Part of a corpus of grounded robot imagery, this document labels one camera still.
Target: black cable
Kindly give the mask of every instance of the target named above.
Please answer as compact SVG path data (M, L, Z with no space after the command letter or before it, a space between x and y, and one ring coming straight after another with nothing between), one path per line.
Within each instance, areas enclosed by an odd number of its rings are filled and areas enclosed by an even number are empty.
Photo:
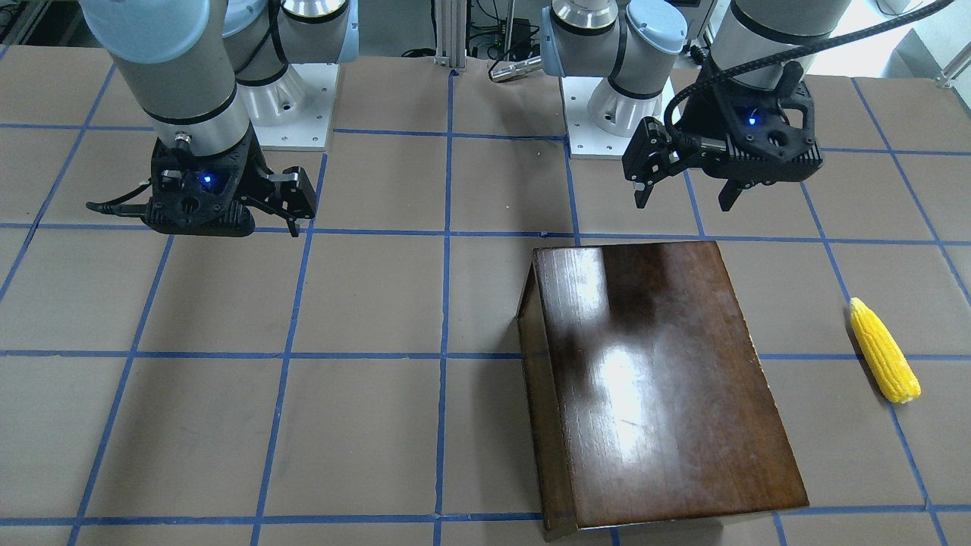
M435 20L435 0L431 0L431 35L435 38L435 47L438 48L438 21Z
M483 36L497 36L498 34L500 34L500 32L497 32L495 30L490 30L488 32L480 32L478 34L473 34L472 36L469 36L468 39L471 41L471 40L474 40L476 38L481 38Z
M0 44L7 39L7 36L14 30L14 23L20 18L20 15L27 9L27 4L25 2L17 2L15 4L9 4L3 7L4 13L10 15L7 22L0 27Z
M275 9L278 10L280 8L280 6L279 6L279 4L277 4L277 1L278 0L270 0L270 4L269 4L269 6L266 7L266 9L267 10L275 10ZM252 52L250 53L250 56L248 56L246 58L246 61L243 62L243 66L241 66L238 69L236 69L235 71L233 71L233 74L238 75L239 73L243 72L244 70L247 69L247 67L250 66L250 64L252 63L252 61L259 54L259 51L262 50L263 49L263 46L266 45L266 41L270 39L270 36L273 34L273 27L276 24L277 24L276 19L274 17L270 17L270 22L266 26L266 32L263 34L263 37L259 39L259 43L256 44L256 47L255 48L252 49Z
M489 81L490 82L493 82L494 84L497 83L497 81L495 81L492 78L492 71L495 70L495 67L499 65L499 61L501 61L503 58L505 58L506 55L509 54L509 51L515 50L516 48L518 48L519 46L525 44L526 42L532 42L533 36L536 36L536 33L539 32L539 31L540 31L540 29L537 28L536 30L530 32L529 33L529 36L526 36L522 40L519 40L515 44L512 44L511 46L509 46L509 48L507 50L499 53L499 56L496 57L495 62L492 63L492 66L488 67L488 72L486 73L488 75L488 78L489 78Z
M667 130L668 134L671 135L672 140L678 140L681 138L681 131L674 127L674 122L672 118L674 116L674 109L678 107L685 99L690 97L694 92L704 89L705 87L710 87L715 84L720 84L728 79L740 76L742 74L748 74L760 68L765 68L766 66L771 66L773 64L778 64L782 62L787 62L795 58L803 57L806 55L811 55L818 53L820 51L831 50L839 46L845 46L850 42L856 42L857 40L862 40L864 38L869 38L871 36L876 36L882 32L887 32L893 28L903 26L905 24L912 23L917 20L921 20L925 17L936 14L937 12L947 8L953 3L954 0L936 0L933 4L920 8L914 12L910 12L906 15L884 21L879 24L864 28L862 30L857 30L849 34L843 34L840 36L834 36L832 38L827 38L822 42L811 44L809 46L800 46L794 50L782 51L779 53L767 55L756 60L751 60L749 62L744 62L738 66L733 66L726 70L718 71L713 76L702 80L701 82L695 82L684 89L682 89L678 94L671 99L668 103L667 108L664 109L664 129Z
M127 192L125 195L121 197L116 197L110 201L105 201L104 203L95 203L93 201L88 201L84 204L84 206L87 207L87 210L94 211L96 213L101 213L106 215L113 214L112 212L113 207L115 207L116 205L120 205L121 203L124 203L125 201L131 199L132 197L138 196L139 194L141 194L143 191L145 191L150 187L151 187L150 181L144 181L141 184L139 184L137 188L132 189L131 191Z
M410 57L410 58L431 57L431 56L435 56L435 50L431 48L415 48L413 50L407 50L401 53L401 56Z
M487 12L486 11L486 8L483 8L483 4L482 4L482 1L481 0L476 0L476 6L479 6L479 10L482 13L484 13L489 18L493 18L493 19L495 19L495 20L497 20L499 22L502 22L502 19L499 18L499 7L495 5L495 0L492 0L492 5L495 6L495 13L496 13L496 15L493 15L493 14Z
M914 6L910 10L907 10L906 12L900 12L899 14L896 12L888 12L887 10L885 10L884 7L880 5L880 0L873 0L873 3L877 5L877 9L880 10L880 13L884 14L885 16L900 17L900 16L906 16L911 12L915 12L918 8L923 6L925 2L921 1L917 6Z

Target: dark wooden box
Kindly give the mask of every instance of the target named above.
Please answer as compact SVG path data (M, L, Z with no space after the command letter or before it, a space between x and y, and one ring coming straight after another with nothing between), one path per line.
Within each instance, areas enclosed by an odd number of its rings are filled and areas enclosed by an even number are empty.
M518 319L548 540L808 505L716 243L537 250Z

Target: corn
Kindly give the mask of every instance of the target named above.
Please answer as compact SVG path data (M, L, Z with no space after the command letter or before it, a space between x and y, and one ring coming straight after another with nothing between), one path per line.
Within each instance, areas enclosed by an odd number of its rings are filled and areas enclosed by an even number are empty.
M880 318L857 297L850 300L850 324L880 392L887 400L905 403L920 396L921 384L897 342L893 341Z

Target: metal mounting plate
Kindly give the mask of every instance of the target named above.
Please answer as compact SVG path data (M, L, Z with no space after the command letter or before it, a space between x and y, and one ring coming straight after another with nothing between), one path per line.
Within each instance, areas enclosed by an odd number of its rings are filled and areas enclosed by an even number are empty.
M603 78L561 78L560 89L563 93L563 113L566 118L566 129L570 136L570 156L576 159L620 159L627 149L630 138L612 135L597 126L586 111L586 103L597 84ZM661 104L667 103L674 97L674 88L669 79L661 91ZM678 111L674 113L674 121L681 118Z
M306 82L307 95L313 100L297 121L275 126L255 125L256 138L263 150L325 152L340 65L294 64L293 68Z

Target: blue tape grid line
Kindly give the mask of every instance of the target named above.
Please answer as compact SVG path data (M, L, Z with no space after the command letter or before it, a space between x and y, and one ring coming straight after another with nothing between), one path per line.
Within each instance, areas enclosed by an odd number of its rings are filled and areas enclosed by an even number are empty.
M854 88L856 89L856 94L859 97L860 102L863 104L863 107L866 109L867 115L873 121L874 126L877 128L877 132L880 133L880 138L884 141L884 146L887 147L887 151L890 153L890 157L893 159L893 163L896 165L897 171L900 173L900 178L903 180L904 185L906 185L907 190L910 191L911 197L914 199L914 204L917 205L918 210L921 212L921 216L923 217L923 220L927 225L927 229L930 231L930 234L933 237L934 241L938 242L938 247L941 251L941 254L944 256L944 260L951 268L951 272L954 275L954 280L957 281L957 285L960 287L961 291L963 291L964 297L967 300L968 304L971 304L971 295L968 294L967 288L961 282L960 276L957 275L957 271L954 269L954 264L951 261L951 257L948 255L947 249L944 247L944 245L940 244L940 237L938 237L937 235L937 230L934 229L934 225L930 221L930 216L927 215L927 212L924 210L923 205L921 204L921 201L918 199L917 193L914 192L914 187L911 186L910 180L907 178L907 173L904 172L904 169L900 165L900 161L897 158L896 153L894 152L893 148L890 146L890 141L887 139L887 135L885 134L884 129L880 126L880 122L877 120L877 117L874 115L873 109L870 108L869 102L867 102L866 97L863 95L863 90L860 88L859 82L856 80L856 78L851 78L851 81L853 82ZM836 274L837 276L840 275L838 267L836 269ZM921 490L921 496L923 497L924 506L926 508L927 513L930 515L931 522L934 524L934 530L937 531L937 537L941 542L941 546L948 546L948 539L944 535L944 530L941 527L941 522L937 517L937 512L934 508L934 503L930 498L930 494L927 492L927 487L925 486L923 477L921 476L921 470L918 468L917 461L914 459L914 453L910 448L910 442L907 441L907 435L904 432L903 427L900 425L900 420L897 418L896 410L894 410L893 405L890 404L889 402L887 403L887 410L890 413L890 418L893 421L893 427L896 429L897 436L900 439L901 448L903 449L903 452L907 457L907 462L908 464L910 464L911 471L914 474L914 480L917 483L918 488Z
M969 504L942 504L935 506L938 512L966 514L971 513ZM804 516L833 516L858 514L917 514L925 510L918 504L889 504L871 506L811 506L789 510L782 514L786 518ZM461 514L318 514L299 516L130 516L130 517L86 517L81 518L81 527L101 526L239 526L239 525L349 525L349 524L434 524L468 522L538 522L543 520L539 512L485 512ZM8 527L71 527L79 522L78 518L0 518L0 528Z
M175 236L169 235L168 240L165 242L165 249L162 251L162 256L158 261L158 267L155 269L155 277L151 281L149 296L146 298L145 306L142 308L142 316L139 318L138 327L135 329L135 336L131 341L131 348L128 350L128 356L125 359L124 367L121 370L121 377L118 379L115 398L112 401L111 410L108 412L108 419L105 422L104 431L101 433L101 441L98 443L98 451L94 456L94 463L91 465L91 471L88 474L87 483L84 486L84 494L82 495L81 503L78 506L78 517L71 526L71 534L67 541L68 546L74 546L78 542L78 533L81 531L81 525L84 521L84 514L87 512L87 506L91 502L91 495L94 493L94 484L98 479L98 472L101 470L101 463L105 458L105 452L108 450L108 441L111 439L112 428L115 426L115 419L117 418L118 409L121 406L121 398L124 395L125 386L128 384L128 377L131 374L132 362L135 361L135 353L138 350L139 342L142 340L142 333L145 331L145 324L149 319L151 304L155 300L155 294L158 292L158 285L162 280L162 272L165 270L165 263L168 261L169 254L172 252L173 242L175 242Z
M574 190L573 169L570 168L570 143L566 139L563 139L563 160L566 162L566 191L570 197L570 222L573 224L573 246L579 247L582 244L580 216L577 213L577 193Z
M779 537L779 546L788 546L786 529L783 527L783 519L779 517L779 512L772 513L772 522L776 526L776 536Z
M60 187L61 181L64 180L64 175L67 174L67 170L71 166L71 161L74 159L74 155L78 152L78 148L81 146L81 140L84 138L84 133L86 132L87 127L91 124L91 120L94 118L94 113L97 112L98 105L101 104L101 99L104 98L105 91L108 90L108 84L111 82L112 75L114 73L115 65L112 65L112 67L108 69L108 74L105 75L105 80L102 82L97 96L94 98L94 104L91 105L91 109L87 112L87 117L84 119L84 125L82 125L78 130L78 137L74 139L74 145L71 147L71 151L68 152L67 158L64 159L64 164L61 165L61 169L57 173L57 177L54 179L53 185L51 185L47 197L44 198L44 202L41 204L40 210L37 211L37 216L34 217L34 221L30 224L30 228L27 230L27 235L23 239L23 244L20 246L17 257L14 259L14 265L10 268L10 272L7 273L7 277L4 279L3 285L0 286L0 301L3 301L4 296L7 295L7 290L10 289L10 284L14 281L14 276L17 274L17 270L20 268L20 264L23 262L23 257L27 254L27 248L34 239L34 234L37 232L37 227L40 225L41 219L44 217L44 213L48 211L50 202L53 201L54 194L57 193L57 189Z
M324 177L327 172L327 154L320 158L320 170L317 179L317 200L318 206L320 196L323 193ZM252 524L250 545L259 544L259 535L262 530L263 514L266 510L266 497L270 491L270 477L273 472L273 460L277 452L277 438L280 436L280 420L284 413L284 399L286 396L286 381L289 378L290 362L293 359L293 339L297 332L297 321L300 318L300 304L303 301L303 287L307 279L307 265L310 263L311 246L314 244L314 231L312 230L316 219L308 224L310 228L304 241L303 255L300 257L300 272L297 274L297 286L293 295L293 307L290 312L290 326L286 331L286 343L284 345L283 362L280 364L280 384L277 390L277 402L274 406L273 422L270 425L270 440L266 447L266 461L263 464L263 475L259 484L259 496L256 499L255 523Z
M893 164L897 167L897 172L900 173L900 178L903 179L904 185L911 194L911 198L914 199L914 204L917 205L918 210L921 212L921 217L924 223L927 224L927 229L930 231L931 237L933 237L934 242L937 243L941 254L944 256L944 261L948 264L948 268L951 269L951 274L954 275L954 280L957 282L957 286L960 288L961 292L964 294L964 300L971 305L971 292L964 285L961 280L961 276L958 275L957 269L954 267L954 261L951 260L951 255L948 254L948 249L941 244L941 238L937 235L937 229L934 228L934 224L930 221L930 216L927 211L923 208L921 200L917 197L917 193L914 191L914 186L910 182L910 178L907 177L907 173L904 172L903 166L900 164L900 159L897 157L897 152L890 146L890 140L884 132L884 129L880 127L880 122L877 121L877 117L873 114L873 110L870 108L870 103L866 101L866 97L863 96L863 90L860 89L859 83L856 78L851 78L853 86L856 89L856 94L859 95L859 100L862 101L863 107L866 108L866 113L870 116L873 124L877 127L877 132L880 133L880 138L884 141L884 146L887 147L887 151L890 153L890 158L893 159Z
M455 122L455 70L449 71L449 104L448 104L448 134L445 152L445 233L442 238L442 338L439 344L441 353L438 362L438 425L435 429L435 515L442 514L445 502L445 434L446 434L446 406L448 405L449 380L449 291L451 286L452 269L452 145L454 143ZM442 522L435 521L432 531L432 546L442 544Z
M0 349L1 357L29 358L125 358L127 351L73 351L59 349ZM135 358L222 358L222 359L275 359L283 358L283 353L234 353L230 351L192 352L192 351L135 351ZM290 352L291 359L303 360L437 360L440 353L301 353ZM761 353L762 360L859 360L860 355L852 353ZM926 355L908 354L907 360L914 361L971 361L971 355ZM449 360L518 360L519 353L445 353Z
M847 289L846 281L843 279L843 274L840 273L840 267L836 263L836 255L833 254L833 247L829 244L829 240L826 238L826 232L822 228L820 215L816 214L816 207L813 205L813 199L809 195L809 190L806 188L806 183L800 182L799 187L802 188L802 194L806 198L806 205L809 206L809 213L813 216L813 222L816 223L816 230L820 233L822 245L826 248L826 255L829 257L829 263L833 267L833 273L836 275L836 281L840 284L840 290L843 293L843 298L849 303L850 291Z
M698 198L694 193L694 184L691 183L691 175L685 169L685 186L687 187L687 197L691 200L691 211L694 213L694 223L698 227L698 236L703 240L709 240L705 235L705 225L701 221L701 209L698 208Z
M536 522L542 521L538 512L484 512L472 514L354 514L306 516L133 516L82 518L81 527L101 526L240 526L240 525L351 525L351 524L438 524L468 522ZM68 527L77 518L0 518L4 527Z
M0 229L30 229L33 224L20 222L0 222ZM36 229L81 229L100 231L150 231L143 224L128 223L41 223ZM570 239L576 237L573 232L557 231L454 231L430 229L362 229L343 227L303 227L300 232L326 233L331 235L384 235L410 237L538 237ZM258 233L287 233L285 227L261 226ZM971 247L971 241L934 241L921 239L842 239L821 237L773 237L758 235L695 235L693 233L579 233L582 239L646 239L646 240L694 240L694 241L726 241L752 243L823 243L832 245L889 245L889 246L945 246Z
M2 129L81 129L81 125L72 124L54 124L54 123L10 123L2 122L0 123L0 128ZM149 126L142 125L91 125L87 128L91 131L144 131L152 132L154 129ZM335 133L346 133L346 134L364 134L364 135L397 135L397 136L425 136L425 137L440 137L446 138L449 136L447 131L402 131L394 129L359 129L353 127L336 127L333 129ZM487 133L452 133L454 138L471 138L471 139L493 139L493 140L549 140L549 141L565 141L566 137L563 135L495 135ZM880 150L880 149L865 149L865 148L821 148L824 152L836 152L842 154L891 154L891 151ZM946 150L893 150L893 154L898 155L957 155L957 156L968 156L971 152L957 152L957 151L946 151Z

